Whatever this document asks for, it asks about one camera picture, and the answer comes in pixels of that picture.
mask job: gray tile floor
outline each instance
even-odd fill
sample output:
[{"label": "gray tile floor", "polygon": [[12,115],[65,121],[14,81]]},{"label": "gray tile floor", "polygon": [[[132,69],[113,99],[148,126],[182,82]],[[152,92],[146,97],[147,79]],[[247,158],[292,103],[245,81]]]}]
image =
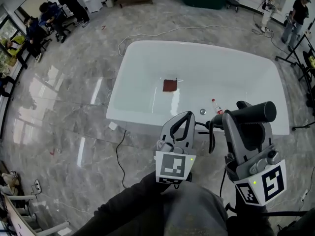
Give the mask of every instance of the gray tile floor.
[{"label": "gray tile floor", "polygon": [[[48,46],[40,63],[30,62],[20,77],[10,104],[1,158],[10,169],[21,175],[26,194],[39,179],[43,194],[33,202],[42,227],[65,220],[74,230],[91,218],[94,210],[122,191],[123,173],[115,147],[123,130],[111,131],[105,114],[122,57],[117,45],[128,35],[157,34],[179,26],[224,25],[239,29],[180,29],[160,37],[137,37],[121,45],[124,51],[132,41],[142,39],[187,41],[233,48],[274,60],[284,55],[270,39],[255,35],[253,13],[240,9],[209,10],[185,6],[180,0],[154,0],[139,4],[103,8],[91,15],[85,28],[74,29],[64,44],[55,40]],[[273,39],[285,46],[279,37],[283,29],[271,23]],[[276,63],[287,100],[291,126],[313,121],[305,102],[305,85],[297,81],[298,71],[286,63]],[[95,87],[99,86],[96,97]],[[288,190],[269,207],[271,211],[298,210],[300,196],[310,187],[315,166],[314,128],[291,132],[276,140],[286,159]],[[127,132],[119,157],[126,171],[125,185],[137,183],[154,170],[153,151],[157,137]],[[193,167],[193,182],[219,193],[224,171],[225,143],[207,153],[208,142],[195,144],[199,157]],[[235,203],[233,184],[226,180],[224,202]],[[314,188],[302,210],[315,206]],[[276,228],[288,225],[294,217],[271,218]]]}]

